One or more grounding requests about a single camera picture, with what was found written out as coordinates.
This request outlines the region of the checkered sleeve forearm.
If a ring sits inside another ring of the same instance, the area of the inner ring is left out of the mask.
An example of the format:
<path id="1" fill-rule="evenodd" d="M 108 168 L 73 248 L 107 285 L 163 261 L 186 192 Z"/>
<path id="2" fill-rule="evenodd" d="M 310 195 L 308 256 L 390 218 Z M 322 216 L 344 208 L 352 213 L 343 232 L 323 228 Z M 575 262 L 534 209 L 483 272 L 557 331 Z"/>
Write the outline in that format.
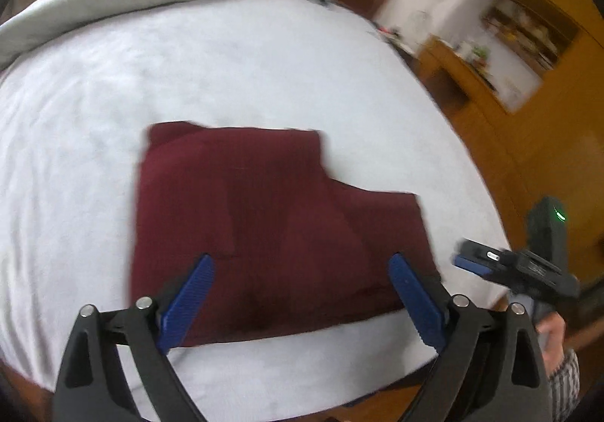
<path id="1" fill-rule="evenodd" d="M 566 350 L 560 366 L 549 377 L 552 421 L 565 421 L 578 405 L 579 364 L 574 350 Z"/>

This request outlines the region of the person right hand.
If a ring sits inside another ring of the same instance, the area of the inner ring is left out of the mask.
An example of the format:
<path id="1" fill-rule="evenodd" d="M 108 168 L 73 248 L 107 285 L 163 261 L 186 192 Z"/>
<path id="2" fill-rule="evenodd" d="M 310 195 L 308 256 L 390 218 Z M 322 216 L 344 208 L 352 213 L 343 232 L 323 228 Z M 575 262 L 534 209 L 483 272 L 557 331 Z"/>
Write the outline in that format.
<path id="1" fill-rule="evenodd" d="M 552 311 L 535 327 L 536 333 L 542 338 L 542 360 L 545 374 L 554 374 L 564 361 L 564 338 L 566 323 L 556 311 Z"/>

